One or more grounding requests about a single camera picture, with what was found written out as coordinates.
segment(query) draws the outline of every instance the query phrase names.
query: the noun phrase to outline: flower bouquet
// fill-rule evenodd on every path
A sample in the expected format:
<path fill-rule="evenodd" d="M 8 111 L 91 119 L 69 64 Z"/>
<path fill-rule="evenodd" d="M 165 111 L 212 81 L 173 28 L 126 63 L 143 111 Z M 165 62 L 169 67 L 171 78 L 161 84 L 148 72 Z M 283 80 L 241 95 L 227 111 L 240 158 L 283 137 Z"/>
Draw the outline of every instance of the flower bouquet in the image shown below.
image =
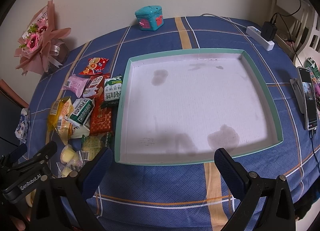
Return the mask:
<path fill-rule="evenodd" d="M 50 0 L 33 16 L 27 30 L 18 39 L 20 46 L 14 56 L 20 57 L 16 69 L 22 68 L 22 75 L 28 71 L 42 75 L 48 72 L 49 63 L 58 68 L 62 65 L 59 61 L 65 60 L 68 49 L 60 39 L 67 37 L 71 28 L 55 30 L 53 14 L 53 1 Z"/>

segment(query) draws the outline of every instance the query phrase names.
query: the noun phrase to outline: screw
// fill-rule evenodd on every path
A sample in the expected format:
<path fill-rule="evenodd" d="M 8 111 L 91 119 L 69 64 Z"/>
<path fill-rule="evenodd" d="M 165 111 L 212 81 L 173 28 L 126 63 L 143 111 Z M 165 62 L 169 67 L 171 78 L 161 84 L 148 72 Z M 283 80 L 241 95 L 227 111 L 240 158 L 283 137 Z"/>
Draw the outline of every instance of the screw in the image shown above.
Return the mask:
<path fill-rule="evenodd" d="M 279 179 L 282 180 L 282 181 L 285 181 L 287 178 L 284 175 L 280 175 Z"/>
<path fill-rule="evenodd" d="M 69 173 L 70 177 L 76 177 L 78 175 L 78 172 L 76 172 L 75 170 Z"/>
<path fill-rule="evenodd" d="M 47 178 L 48 178 L 48 176 L 47 176 L 47 175 L 42 175 L 40 180 L 42 180 L 42 181 L 46 181 L 46 180 L 47 180 Z"/>
<path fill-rule="evenodd" d="M 257 174 L 256 172 L 254 172 L 254 171 L 251 171 L 251 172 L 249 172 L 249 176 L 250 176 L 251 178 L 257 178 L 257 177 L 258 177 L 258 174 Z"/>

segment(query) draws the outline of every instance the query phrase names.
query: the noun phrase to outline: smartphone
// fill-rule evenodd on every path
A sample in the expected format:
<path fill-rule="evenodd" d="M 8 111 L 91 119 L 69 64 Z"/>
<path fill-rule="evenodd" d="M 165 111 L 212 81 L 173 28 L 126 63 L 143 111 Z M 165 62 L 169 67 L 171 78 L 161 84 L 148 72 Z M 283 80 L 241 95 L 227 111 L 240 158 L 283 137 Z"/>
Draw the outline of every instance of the smartphone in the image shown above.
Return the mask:
<path fill-rule="evenodd" d="M 306 130 L 316 129 L 316 127 L 318 126 L 317 106 L 315 90 L 313 88 L 311 75 L 309 70 L 303 67 L 298 67 L 298 72 L 298 81 L 300 81 L 300 84 L 298 85 L 302 86 L 301 92 L 303 95 L 303 101 L 305 105 L 305 128 Z"/>

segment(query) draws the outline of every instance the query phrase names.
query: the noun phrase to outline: small teal house-shaped box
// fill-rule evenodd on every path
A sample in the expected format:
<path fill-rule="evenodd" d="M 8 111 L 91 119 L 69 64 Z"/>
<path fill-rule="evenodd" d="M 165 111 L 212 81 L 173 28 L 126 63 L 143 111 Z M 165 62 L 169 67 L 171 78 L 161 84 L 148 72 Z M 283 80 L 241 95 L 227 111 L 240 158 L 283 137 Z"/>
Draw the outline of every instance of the small teal house-shaped box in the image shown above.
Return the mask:
<path fill-rule="evenodd" d="M 134 14 L 137 17 L 140 30 L 155 31 L 163 25 L 162 7 L 159 5 L 145 6 Z"/>

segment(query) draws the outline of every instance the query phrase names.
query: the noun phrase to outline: red snack package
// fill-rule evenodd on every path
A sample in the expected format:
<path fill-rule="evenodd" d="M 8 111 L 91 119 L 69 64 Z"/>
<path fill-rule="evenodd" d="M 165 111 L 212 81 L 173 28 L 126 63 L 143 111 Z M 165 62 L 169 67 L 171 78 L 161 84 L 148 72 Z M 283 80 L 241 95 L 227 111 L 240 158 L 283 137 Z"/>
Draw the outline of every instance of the red snack package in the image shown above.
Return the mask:
<path fill-rule="evenodd" d="M 100 75 L 103 73 L 103 69 L 106 66 L 109 59 L 105 58 L 90 58 L 89 64 L 85 67 L 84 71 L 79 75 Z"/>
<path fill-rule="evenodd" d="M 104 95 L 100 95 L 95 99 L 95 106 L 90 118 L 90 135 L 102 134 L 112 131 L 111 125 L 111 108 L 101 109 L 101 104 L 104 101 Z"/>
<path fill-rule="evenodd" d="M 110 78 L 110 73 L 103 74 L 101 76 L 91 76 L 84 88 L 83 97 L 84 98 L 98 98 L 103 92 L 104 80 Z"/>

